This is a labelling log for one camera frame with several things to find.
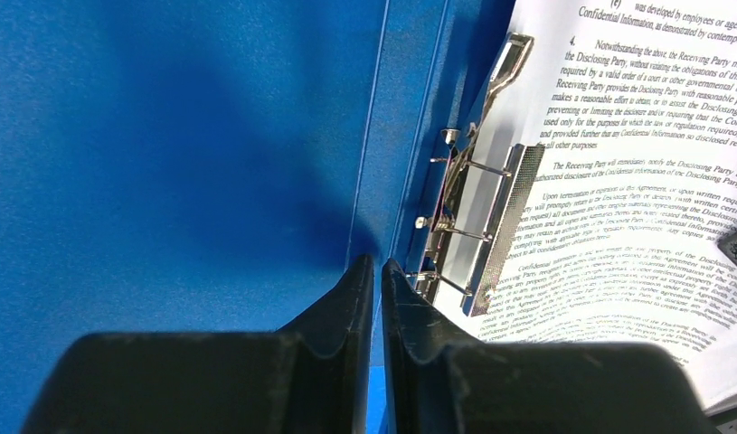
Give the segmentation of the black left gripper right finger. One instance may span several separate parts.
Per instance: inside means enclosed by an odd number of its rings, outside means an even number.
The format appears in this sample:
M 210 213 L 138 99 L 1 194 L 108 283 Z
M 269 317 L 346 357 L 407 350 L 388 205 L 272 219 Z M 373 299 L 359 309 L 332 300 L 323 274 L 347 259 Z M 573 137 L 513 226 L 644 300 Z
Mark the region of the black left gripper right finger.
M 650 344 L 487 344 L 382 270 L 391 433 L 712 433 L 685 375 Z

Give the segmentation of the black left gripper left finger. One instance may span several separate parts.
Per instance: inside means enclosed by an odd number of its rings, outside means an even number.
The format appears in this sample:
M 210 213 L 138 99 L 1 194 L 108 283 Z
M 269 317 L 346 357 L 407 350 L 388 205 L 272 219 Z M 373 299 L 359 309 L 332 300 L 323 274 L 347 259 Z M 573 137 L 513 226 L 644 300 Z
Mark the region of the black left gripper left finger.
M 274 332 L 97 333 L 55 365 L 25 433 L 362 433 L 373 260 Z

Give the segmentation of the white printed paper stack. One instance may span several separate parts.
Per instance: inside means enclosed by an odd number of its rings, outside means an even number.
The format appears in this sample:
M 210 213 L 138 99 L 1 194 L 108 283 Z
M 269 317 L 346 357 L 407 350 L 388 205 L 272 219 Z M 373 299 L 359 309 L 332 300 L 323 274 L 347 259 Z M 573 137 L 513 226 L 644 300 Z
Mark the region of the white printed paper stack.
M 736 406 L 737 1 L 518 1 L 509 28 L 534 48 L 475 157 L 543 158 L 485 307 L 434 306 L 484 341 L 658 344 Z

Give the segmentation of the blue plastic file folder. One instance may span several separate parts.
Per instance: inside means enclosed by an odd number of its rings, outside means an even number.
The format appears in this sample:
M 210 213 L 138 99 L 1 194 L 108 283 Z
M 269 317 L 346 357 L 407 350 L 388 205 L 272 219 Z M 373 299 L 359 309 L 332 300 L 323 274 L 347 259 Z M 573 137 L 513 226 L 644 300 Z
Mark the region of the blue plastic file folder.
M 264 331 L 416 258 L 510 1 L 0 1 L 0 433 L 102 331 Z

